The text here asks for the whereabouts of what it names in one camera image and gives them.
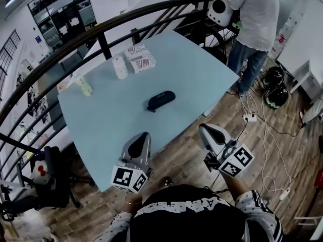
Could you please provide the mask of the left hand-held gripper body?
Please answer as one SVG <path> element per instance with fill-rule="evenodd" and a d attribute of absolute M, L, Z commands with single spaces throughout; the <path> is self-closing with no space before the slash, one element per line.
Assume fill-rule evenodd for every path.
<path fill-rule="evenodd" d="M 140 133 L 125 143 L 118 163 L 113 166 L 111 184 L 128 193 L 137 194 L 151 174 L 151 136 Z"/>

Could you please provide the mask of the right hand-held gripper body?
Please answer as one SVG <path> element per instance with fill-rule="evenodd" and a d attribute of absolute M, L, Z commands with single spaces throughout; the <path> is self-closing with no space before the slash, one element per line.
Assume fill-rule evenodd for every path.
<path fill-rule="evenodd" d="M 220 126 L 201 124 L 199 134 L 207 150 L 203 162 L 209 171 L 218 170 L 227 176 L 237 177 L 254 160 L 251 151 Z"/>

